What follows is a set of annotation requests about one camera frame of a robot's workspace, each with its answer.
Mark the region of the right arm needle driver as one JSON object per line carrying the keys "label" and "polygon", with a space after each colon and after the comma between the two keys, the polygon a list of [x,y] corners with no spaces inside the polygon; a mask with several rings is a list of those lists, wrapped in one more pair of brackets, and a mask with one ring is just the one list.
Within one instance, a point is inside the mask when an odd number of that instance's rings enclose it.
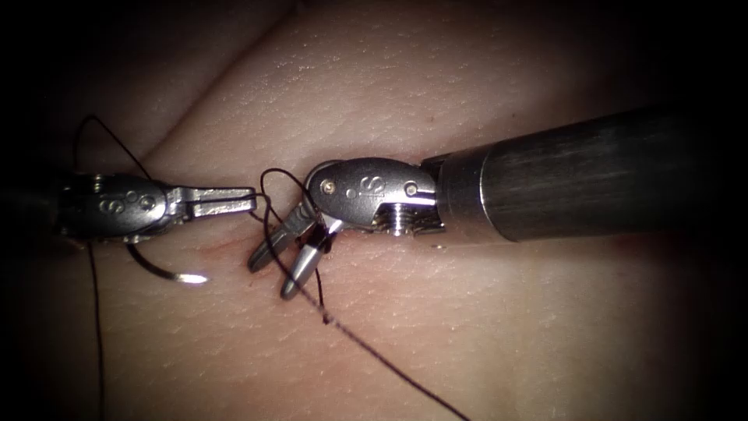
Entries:
{"label": "right arm needle driver", "polygon": [[394,236],[443,230],[435,176],[383,157],[325,161],[304,181],[303,214],[329,230]]}

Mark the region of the left arm needle driver jaw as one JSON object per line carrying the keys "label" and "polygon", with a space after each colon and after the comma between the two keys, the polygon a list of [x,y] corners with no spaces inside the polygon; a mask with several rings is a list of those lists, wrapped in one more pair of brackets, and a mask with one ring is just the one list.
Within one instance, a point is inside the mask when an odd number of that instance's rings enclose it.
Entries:
{"label": "left arm needle driver jaw", "polygon": [[240,198],[197,200],[189,202],[185,207],[188,220],[197,218],[216,217],[224,214],[247,213],[257,208],[257,200],[253,195]]}
{"label": "left arm needle driver jaw", "polygon": [[256,190],[253,187],[188,187],[172,186],[168,189],[169,203],[184,203],[189,206],[220,204],[228,206],[233,203],[253,201]]}

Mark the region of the left arm needle driver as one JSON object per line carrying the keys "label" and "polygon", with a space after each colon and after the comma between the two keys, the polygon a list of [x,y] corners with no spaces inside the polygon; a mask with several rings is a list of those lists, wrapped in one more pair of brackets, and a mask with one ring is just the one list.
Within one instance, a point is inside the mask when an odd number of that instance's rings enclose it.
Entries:
{"label": "left arm needle driver", "polygon": [[56,187],[54,232],[79,241],[137,243],[174,223],[172,186],[128,174],[72,174]]}

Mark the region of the right arm needle driver jaw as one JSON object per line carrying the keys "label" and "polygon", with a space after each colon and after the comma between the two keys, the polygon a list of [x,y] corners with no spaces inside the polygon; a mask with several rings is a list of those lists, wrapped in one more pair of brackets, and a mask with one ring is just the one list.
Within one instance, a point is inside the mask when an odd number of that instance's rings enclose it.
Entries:
{"label": "right arm needle driver jaw", "polygon": [[315,273],[323,255],[331,250],[336,235],[334,230],[331,232],[324,225],[312,224],[312,232],[291,265],[290,274],[286,276],[281,286],[280,297],[282,299],[291,300],[302,290],[304,284]]}
{"label": "right arm needle driver jaw", "polygon": [[270,232],[270,243],[262,239],[251,253],[247,267],[256,273],[273,261],[271,250],[277,254],[285,251],[296,239],[302,237],[314,224],[314,217],[303,203],[298,204],[284,221]]}

